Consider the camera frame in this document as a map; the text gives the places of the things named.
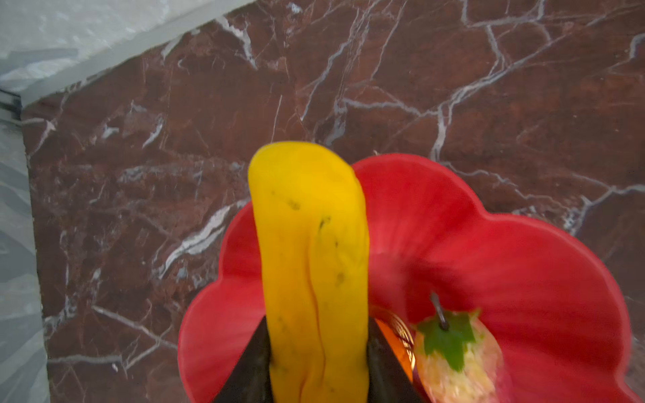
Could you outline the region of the small orange fake fruit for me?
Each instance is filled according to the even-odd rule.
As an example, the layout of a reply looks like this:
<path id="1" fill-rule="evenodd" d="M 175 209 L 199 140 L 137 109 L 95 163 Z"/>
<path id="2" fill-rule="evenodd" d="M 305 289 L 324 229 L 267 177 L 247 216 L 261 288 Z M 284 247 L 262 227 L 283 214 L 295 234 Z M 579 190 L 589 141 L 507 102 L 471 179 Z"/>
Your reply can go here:
<path id="1" fill-rule="evenodd" d="M 376 318 L 376 323 L 386 338 L 389 346 L 403 368 L 406 376 L 413 382 L 413 371 L 416 359 L 413 354 L 413 336 L 398 317 L 389 319 Z"/>

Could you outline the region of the aluminium frame structure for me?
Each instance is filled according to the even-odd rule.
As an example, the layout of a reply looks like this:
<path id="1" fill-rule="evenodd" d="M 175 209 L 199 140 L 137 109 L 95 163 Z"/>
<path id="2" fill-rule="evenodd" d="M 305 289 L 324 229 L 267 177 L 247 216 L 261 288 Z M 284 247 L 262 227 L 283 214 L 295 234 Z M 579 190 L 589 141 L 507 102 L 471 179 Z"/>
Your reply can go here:
<path id="1" fill-rule="evenodd" d="M 237 1 L 4 1 L 1 4 L 1 399 L 46 402 L 23 107 L 85 84 L 238 8 Z"/>

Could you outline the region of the pink fake strawberry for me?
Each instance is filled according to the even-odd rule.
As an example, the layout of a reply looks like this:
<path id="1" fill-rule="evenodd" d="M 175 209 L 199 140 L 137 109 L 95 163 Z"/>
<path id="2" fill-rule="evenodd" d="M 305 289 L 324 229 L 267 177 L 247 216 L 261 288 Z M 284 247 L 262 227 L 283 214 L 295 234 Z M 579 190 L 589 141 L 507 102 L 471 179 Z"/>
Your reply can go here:
<path id="1" fill-rule="evenodd" d="M 510 402 L 500 345 L 478 310 L 454 312 L 430 301 L 435 314 L 414 326 L 418 378 L 433 402 Z"/>

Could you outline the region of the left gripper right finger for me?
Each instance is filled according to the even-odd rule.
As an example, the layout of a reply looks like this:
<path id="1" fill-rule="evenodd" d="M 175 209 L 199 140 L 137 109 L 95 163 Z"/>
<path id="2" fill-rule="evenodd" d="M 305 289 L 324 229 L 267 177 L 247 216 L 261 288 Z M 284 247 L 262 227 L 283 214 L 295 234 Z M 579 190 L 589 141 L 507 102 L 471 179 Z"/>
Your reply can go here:
<path id="1" fill-rule="evenodd" d="M 423 403 L 423 398 L 408 379 L 376 320 L 369 320 L 367 342 L 369 403 Z"/>

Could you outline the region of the yellow fake banana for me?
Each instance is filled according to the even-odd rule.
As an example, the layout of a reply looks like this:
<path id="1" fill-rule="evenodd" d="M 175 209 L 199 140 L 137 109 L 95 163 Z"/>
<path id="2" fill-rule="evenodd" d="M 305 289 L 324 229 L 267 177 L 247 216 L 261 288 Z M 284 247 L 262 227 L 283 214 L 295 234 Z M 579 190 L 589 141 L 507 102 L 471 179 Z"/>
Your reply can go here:
<path id="1" fill-rule="evenodd" d="M 353 168 L 280 142 L 253 156 L 249 185 L 275 401 L 367 401 L 370 236 Z"/>

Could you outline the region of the red flower-shaped fruit bowl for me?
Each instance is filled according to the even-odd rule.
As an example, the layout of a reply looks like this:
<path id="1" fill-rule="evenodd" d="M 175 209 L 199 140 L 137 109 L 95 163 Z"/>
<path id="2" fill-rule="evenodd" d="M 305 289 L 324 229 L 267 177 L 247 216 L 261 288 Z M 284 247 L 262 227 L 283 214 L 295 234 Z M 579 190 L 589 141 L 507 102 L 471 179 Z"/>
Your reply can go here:
<path id="1" fill-rule="evenodd" d="M 515 402 L 635 402 L 621 290 L 580 241 L 537 219 L 490 214 L 449 169 L 385 154 L 354 165 L 371 236 L 370 302 L 407 324 L 480 311 Z"/>

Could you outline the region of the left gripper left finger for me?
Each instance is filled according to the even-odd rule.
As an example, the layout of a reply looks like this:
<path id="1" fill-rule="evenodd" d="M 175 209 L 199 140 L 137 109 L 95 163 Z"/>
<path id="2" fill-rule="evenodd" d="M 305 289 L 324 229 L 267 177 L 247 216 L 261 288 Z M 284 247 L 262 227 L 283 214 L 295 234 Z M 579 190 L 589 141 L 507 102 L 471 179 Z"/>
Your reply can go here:
<path id="1" fill-rule="evenodd" d="M 213 403 L 273 402 L 270 358 L 270 337 L 266 317 L 263 317 Z"/>

